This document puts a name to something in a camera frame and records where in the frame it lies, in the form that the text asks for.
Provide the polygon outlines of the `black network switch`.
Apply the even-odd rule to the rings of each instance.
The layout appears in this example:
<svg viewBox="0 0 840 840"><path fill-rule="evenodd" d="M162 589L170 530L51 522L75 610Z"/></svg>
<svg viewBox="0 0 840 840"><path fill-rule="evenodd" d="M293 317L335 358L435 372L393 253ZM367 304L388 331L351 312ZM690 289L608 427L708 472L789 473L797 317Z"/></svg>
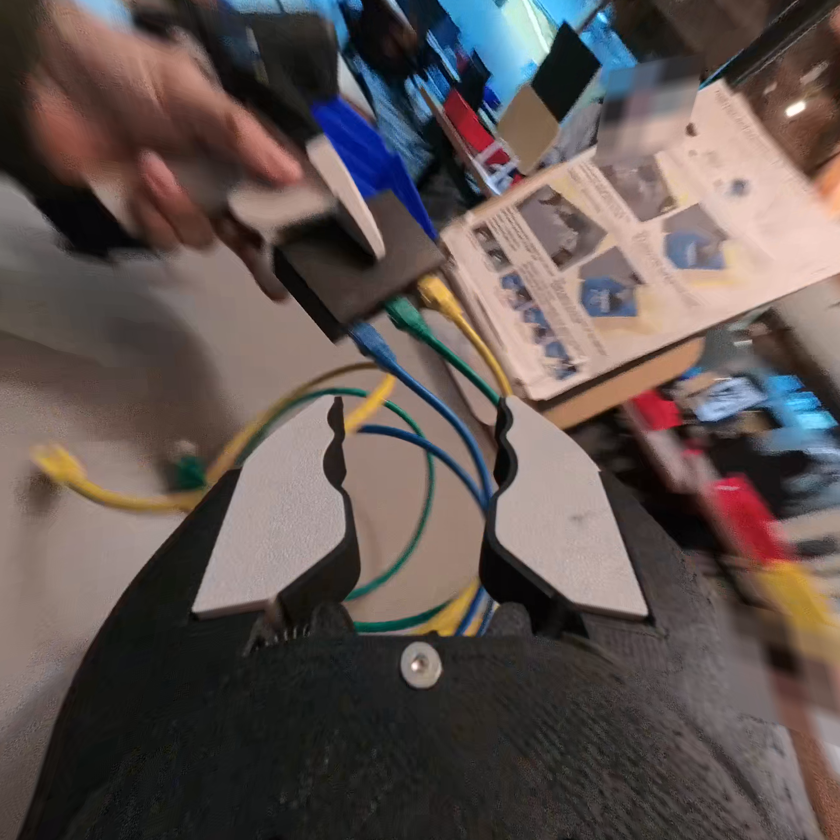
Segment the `black network switch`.
<svg viewBox="0 0 840 840"><path fill-rule="evenodd" d="M333 343L445 263L443 251L392 191L366 203L384 237L382 259L366 255L331 218L304 227L272 252L278 280Z"/></svg>

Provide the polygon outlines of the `blue plastic bin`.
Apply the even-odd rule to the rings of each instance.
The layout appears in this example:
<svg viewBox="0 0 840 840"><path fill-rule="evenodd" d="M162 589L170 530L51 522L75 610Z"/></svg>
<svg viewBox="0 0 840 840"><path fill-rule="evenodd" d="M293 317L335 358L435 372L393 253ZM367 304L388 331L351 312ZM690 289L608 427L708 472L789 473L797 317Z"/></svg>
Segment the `blue plastic bin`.
<svg viewBox="0 0 840 840"><path fill-rule="evenodd" d="M391 192L433 241L438 232L402 158L341 98L316 102L313 117L332 143L366 200Z"/></svg>

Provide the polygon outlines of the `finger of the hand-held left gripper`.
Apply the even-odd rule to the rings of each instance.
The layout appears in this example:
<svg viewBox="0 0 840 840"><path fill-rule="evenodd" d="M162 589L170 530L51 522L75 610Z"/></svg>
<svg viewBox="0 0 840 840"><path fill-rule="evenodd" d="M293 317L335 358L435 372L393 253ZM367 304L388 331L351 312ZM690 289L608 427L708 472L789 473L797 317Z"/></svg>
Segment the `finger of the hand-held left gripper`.
<svg viewBox="0 0 840 840"><path fill-rule="evenodd" d="M354 179L328 137L314 136L306 142L309 163L330 189L337 217L346 233L375 261L385 257L382 231Z"/></svg>

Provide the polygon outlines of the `blank wooden clipboard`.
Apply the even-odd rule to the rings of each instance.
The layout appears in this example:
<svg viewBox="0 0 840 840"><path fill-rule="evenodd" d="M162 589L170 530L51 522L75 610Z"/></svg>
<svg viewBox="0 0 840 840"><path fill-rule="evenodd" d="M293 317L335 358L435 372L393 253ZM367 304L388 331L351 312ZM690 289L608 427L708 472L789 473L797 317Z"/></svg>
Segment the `blank wooden clipboard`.
<svg viewBox="0 0 840 840"><path fill-rule="evenodd" d="M534 172L560 136L560 121L533 89L522 85L497 122L497 137L524 176Z"/></svg>

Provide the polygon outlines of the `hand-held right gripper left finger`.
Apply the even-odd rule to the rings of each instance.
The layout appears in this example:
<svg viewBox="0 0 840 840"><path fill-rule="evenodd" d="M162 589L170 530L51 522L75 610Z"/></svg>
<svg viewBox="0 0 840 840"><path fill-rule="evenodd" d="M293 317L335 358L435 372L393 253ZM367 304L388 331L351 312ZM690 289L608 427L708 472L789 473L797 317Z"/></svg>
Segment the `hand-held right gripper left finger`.
<svg viewBox="0 0 840 840"><path fill-rule="evenodd" d="M343 402L324 396L272 432L237 473L192 612L276 608L290 625L341 603L361 574Z"/></svg>

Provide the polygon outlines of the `small black monitor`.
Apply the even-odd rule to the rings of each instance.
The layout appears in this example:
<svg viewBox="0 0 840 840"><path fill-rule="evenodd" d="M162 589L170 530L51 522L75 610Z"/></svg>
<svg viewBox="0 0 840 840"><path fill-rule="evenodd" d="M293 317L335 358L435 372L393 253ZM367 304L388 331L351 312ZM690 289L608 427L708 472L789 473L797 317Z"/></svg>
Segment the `small black monitor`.
<svg viewBox="0 0 840 840"><path fill-rule="evenodd" d="M563 23L530 87L552 118L561 123L601 69L602 63L581 37Z"/></svg>

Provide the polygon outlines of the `person's left hand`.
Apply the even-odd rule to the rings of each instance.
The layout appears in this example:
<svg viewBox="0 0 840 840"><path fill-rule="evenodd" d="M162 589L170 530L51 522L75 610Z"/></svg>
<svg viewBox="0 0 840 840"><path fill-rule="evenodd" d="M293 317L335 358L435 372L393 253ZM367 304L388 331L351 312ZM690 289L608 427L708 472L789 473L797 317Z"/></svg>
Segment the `person's left hand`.
<svg viewBox="0 0 840 840"><path fill-rule="evenodd" d="M59 179L120 182L145 244L206 250L220 241L269 299L283 300L262 237L232 217L207 216L166 162L208 155L284 186L301 177L295 157L183 49L112 29L72 2L48 2L36 38L28 121Z"/></svg>

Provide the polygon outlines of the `printed instruction sheet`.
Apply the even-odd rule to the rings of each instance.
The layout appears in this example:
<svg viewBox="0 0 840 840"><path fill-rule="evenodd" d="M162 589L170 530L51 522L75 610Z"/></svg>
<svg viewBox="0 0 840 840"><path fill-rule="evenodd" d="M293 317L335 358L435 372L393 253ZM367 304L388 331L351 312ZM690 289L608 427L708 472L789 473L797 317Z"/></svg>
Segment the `printed instruction sheet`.
<svg viewBox="0 0 840 840"><path fill-rule="evenodd" d="M720 81L636 164L589 149L449 225L452 281L524 395L552 401L838 274L838 222Z"/></svg>

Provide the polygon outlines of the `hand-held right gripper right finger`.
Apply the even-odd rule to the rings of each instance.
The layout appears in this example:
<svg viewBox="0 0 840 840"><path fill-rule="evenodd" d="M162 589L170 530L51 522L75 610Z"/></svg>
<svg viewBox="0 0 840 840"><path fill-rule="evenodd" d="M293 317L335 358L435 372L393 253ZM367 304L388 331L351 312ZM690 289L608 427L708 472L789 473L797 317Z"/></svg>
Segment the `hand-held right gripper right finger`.
<svg viewBox="0 0 840 840"><path fill-rule="evenodd" d="M523 607L538 633L583 616L648 621L594 460L516 396L500 399L495 440L497 489L479 555L479 580L490 597Z"/></svg>

